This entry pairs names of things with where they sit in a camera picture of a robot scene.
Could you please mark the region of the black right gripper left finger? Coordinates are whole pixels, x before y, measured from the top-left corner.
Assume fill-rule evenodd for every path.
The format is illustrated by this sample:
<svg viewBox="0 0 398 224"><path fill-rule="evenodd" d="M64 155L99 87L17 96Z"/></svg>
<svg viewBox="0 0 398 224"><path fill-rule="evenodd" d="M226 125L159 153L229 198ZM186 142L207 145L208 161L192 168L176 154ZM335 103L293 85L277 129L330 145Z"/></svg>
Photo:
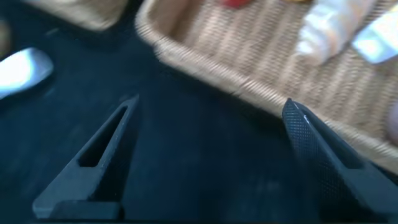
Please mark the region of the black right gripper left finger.
<svg viewBox="0 0 398 224"><path fill-rule="evenodd" d="M117 205L124 193L139 135L139 95L122 102L34 200L39 219L65 202Z"/></svg>

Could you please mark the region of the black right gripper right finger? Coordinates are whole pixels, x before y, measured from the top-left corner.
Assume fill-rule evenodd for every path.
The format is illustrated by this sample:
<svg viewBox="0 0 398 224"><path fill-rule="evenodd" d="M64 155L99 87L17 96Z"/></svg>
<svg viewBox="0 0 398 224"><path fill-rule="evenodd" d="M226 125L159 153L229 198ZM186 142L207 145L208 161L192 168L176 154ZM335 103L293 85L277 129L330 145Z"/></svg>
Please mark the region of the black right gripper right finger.
<svg viewBox="0 0 398 224"><path fill-rule="evenodd" d="M292 99L283 106L282 120L322 218L397 222L397 177L361 156Z"/></svg>

